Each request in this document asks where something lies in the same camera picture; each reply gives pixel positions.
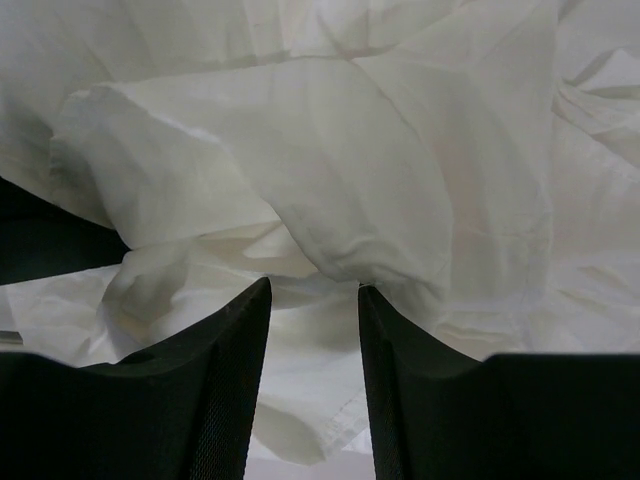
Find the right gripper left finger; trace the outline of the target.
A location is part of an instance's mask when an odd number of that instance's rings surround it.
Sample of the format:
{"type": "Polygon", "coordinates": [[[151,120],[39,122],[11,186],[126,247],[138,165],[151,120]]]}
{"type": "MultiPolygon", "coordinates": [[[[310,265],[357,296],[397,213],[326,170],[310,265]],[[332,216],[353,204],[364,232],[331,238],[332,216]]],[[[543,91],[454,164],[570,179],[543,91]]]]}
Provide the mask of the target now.
{"type": "Polygon", "coordinates": [[[240,479],[271,313],[256,281],[116,364],[1,357],[5,479],[240,479]]]}

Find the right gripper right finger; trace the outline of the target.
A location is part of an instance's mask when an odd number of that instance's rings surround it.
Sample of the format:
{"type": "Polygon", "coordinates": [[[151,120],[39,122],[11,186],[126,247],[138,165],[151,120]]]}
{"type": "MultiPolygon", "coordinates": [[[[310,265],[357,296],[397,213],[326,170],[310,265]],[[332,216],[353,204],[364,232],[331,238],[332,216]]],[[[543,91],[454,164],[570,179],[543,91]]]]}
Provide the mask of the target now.
{"type": "Polygon", "coordinates": [[[635,354],[497,354],[478,361],[358,292],[380,479],[635,479],[635,354]]]}

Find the white skirt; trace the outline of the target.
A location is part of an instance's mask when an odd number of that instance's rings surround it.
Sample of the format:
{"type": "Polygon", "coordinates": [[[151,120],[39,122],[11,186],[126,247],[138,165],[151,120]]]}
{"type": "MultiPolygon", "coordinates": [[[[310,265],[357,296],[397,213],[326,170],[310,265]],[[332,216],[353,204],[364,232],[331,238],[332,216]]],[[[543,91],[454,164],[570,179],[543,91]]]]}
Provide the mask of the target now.
{"type": "Polygon", "coordinates": [[[128,249],[3,286],[22,350],[270,279],[263,457],[366,428],[360,285],[476,359],[639,349],[635,1],[5,1],[1,177],[128,249]]]}

